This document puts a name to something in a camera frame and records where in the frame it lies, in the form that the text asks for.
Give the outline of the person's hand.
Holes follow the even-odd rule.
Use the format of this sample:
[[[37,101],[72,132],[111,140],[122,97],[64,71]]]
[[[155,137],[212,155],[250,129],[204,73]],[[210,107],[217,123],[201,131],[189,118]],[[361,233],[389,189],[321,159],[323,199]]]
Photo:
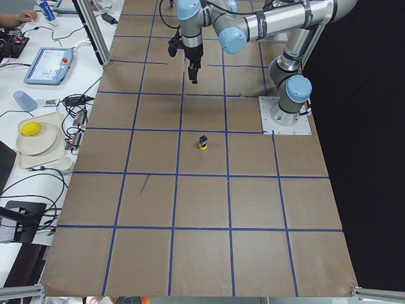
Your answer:
[[[36,10],[23,10],[21,13],[17,15],[17,20],[20,24],[27,23],[27,22],[34,22],[38,17],[38,13]]]

